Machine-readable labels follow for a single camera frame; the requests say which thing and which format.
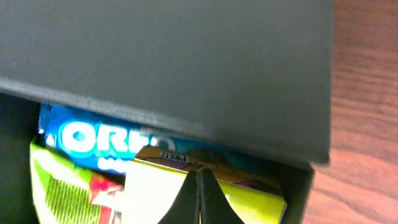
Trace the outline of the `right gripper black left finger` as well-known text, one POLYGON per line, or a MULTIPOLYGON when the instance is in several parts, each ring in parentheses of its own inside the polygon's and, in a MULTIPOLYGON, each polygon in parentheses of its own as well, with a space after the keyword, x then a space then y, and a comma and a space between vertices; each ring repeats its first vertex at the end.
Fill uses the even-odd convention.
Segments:
POLYGON ((172 206, 159 224, 199 224, 199 222, 200 189, 197 183, 197 172, 190 171, 172 206))

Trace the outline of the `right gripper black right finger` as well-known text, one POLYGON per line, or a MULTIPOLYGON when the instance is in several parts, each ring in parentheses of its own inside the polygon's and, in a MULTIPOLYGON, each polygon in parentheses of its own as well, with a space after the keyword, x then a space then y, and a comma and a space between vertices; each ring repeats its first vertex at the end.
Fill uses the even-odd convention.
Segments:
POLYGON ((198 173, 201 224, 244 224, 231 208, 212 171, 198 173))

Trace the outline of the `light green carton box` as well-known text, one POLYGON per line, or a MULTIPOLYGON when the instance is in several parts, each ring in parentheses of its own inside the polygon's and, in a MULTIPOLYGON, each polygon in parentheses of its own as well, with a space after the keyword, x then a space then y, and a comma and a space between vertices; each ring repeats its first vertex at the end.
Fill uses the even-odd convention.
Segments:
POLYGON ((279 182, 238 169, 233 162, 240 160, 205 149, 173 152, 145 147, 126 173, 125 191, 134 200, 137 215, 153 208, 157 212, 153 220, 157 221, 171 207, 188 172, 210 169, 229 205, 244 223, 280 223, 287 204, 279 182))

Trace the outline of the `blue Oreo cookie pack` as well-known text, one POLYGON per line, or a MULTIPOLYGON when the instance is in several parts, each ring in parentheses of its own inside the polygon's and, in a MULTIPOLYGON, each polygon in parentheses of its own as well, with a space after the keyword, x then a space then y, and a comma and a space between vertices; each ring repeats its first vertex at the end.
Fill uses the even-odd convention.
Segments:
POLYGON ((41 104, 39 133, 47 147, 90 169, 122 174, 123 162, 140 159, 182 171, 210 169, 218 180, 252 189, 280 188, 253 157, 77 108, 41 104))

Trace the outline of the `green snack mix bag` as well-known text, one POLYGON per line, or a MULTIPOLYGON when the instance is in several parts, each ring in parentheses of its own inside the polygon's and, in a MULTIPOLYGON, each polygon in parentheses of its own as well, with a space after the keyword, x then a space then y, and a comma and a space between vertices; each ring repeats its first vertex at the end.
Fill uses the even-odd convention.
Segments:
POLYGON ((32 198, 40 223, 121 223, 112 204, 124 186, 52 149, 29 146, 32 198))

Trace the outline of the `black gift box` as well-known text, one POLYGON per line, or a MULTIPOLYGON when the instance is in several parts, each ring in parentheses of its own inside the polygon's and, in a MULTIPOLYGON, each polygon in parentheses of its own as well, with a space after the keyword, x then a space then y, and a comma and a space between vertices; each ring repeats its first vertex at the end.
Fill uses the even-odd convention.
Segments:
POLYGON ((2 1, 1 222, 36 223, 41 103, 224 146, 301 223, 330 160, 332 1, 2 1))

